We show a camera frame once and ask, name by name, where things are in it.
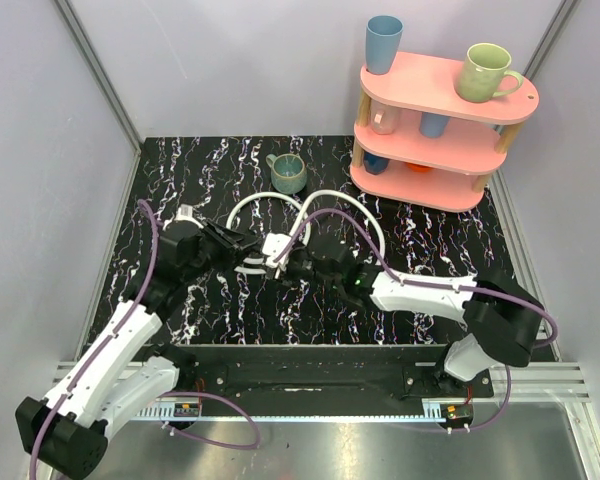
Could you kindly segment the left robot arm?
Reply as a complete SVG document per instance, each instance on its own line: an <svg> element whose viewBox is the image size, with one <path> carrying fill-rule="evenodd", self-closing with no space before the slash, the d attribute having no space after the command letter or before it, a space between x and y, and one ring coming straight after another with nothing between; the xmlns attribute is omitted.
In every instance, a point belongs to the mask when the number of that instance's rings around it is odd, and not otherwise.
<svg viewBox="0 0 600 480"><path fill-rule="evenodd" d="M15 418L28 476L44 463L70 479L84 479L109 441L158 397L188 394L196 358L171 344L158 346L145 365L119 378L140 348L184 302L188 287L210 270L232 270L260 251L261 240L214 222L173 220L151 227L152 246L143 280L134 280L107 326L69 373L45 396L25 398Z"/></svg>

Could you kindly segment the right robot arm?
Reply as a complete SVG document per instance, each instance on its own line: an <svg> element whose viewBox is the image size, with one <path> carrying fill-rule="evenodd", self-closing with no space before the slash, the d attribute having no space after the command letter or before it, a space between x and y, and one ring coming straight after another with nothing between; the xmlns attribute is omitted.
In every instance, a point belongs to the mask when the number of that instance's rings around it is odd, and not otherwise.
<svg viewBox="0 0 600 480"><path fill-rule="evenodd" d="M285 280L319 280L357 308L409 311L453 320L467 335L453 341L434 371L434 384L446 396L466 389L478 373L500 363L527 366L536 347L544 311L514 279L490 270L477 276L435 277L406 274L361 263L341 245L322 251L300 242L287 244L269 260Z"/></svg>

